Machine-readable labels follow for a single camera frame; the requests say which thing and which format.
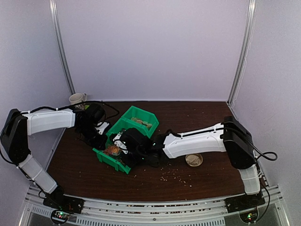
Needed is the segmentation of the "green bin compartment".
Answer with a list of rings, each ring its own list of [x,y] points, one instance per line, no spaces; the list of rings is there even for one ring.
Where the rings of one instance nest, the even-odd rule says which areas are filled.
[[[108,140],[106,142],[106,147],[113,144],[111,140],[113,134],[116,135],[130,127],[131,127],[131,123],[129,119],[120,118],[106,133],[108,137]]]
[[[131,106],[121,118],[128,122],[131,128],[136,128],[148,138],[152,137],[159,126],[159,121],[154,113],[136,106]]]

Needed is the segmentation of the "green bin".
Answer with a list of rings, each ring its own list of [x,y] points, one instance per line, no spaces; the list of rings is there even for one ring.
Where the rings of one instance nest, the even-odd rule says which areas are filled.
[[[129,174],[131,168],[128,167],[121,159],[122,151],[115,145],[109,145],[104,150],[93,148],[99,162],[106,163],[116,171]]]

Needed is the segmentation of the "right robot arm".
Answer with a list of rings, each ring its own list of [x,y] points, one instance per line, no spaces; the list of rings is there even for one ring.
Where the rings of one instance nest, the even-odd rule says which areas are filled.
[[[109,139],[121,150],[122,161],[131,168],[141,162],[158,167],[164,157],[175,159],[188,154],[226,152],[244,184],[241,204],[250,208],[259,200],[261,185],[252,136],[232,116],[211,127],[190,132],[175,133],[170,129],[149,138],[136,128],[128,128],[111,134]]]

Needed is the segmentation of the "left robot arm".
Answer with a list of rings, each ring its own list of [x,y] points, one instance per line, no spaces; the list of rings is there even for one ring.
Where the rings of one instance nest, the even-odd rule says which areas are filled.
[[[92,148],[105,147],[106,132],[111,127],[103,120],[104,110],[91,105],[86,110],[79,108],[41,108],[27,112],[12,109],[0,136],[10,162],[34,182],[57,209],[67,206],[68,200],[63,188],[45,171],[33,157],[28,136],[36,133],[65,128],[75,128]]]

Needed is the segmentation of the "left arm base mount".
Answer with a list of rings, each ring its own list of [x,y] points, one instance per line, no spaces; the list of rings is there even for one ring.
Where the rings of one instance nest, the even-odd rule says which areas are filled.
[[[63,201],[61,203],[58,203],[50,200],[49,198],[45,198],[43,205],[54,209],[63,210],[64,212],[68,213],[80,214],[84,206],[84,200],[81,198],[64,196]]]

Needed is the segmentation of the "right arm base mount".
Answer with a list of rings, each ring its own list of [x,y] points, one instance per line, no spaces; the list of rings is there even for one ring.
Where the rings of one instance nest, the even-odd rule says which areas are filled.
[[[247,210],[265,204],[265,199],[260,194],[244,194],[240,196],[226,198],[224,201],[228,213]]]

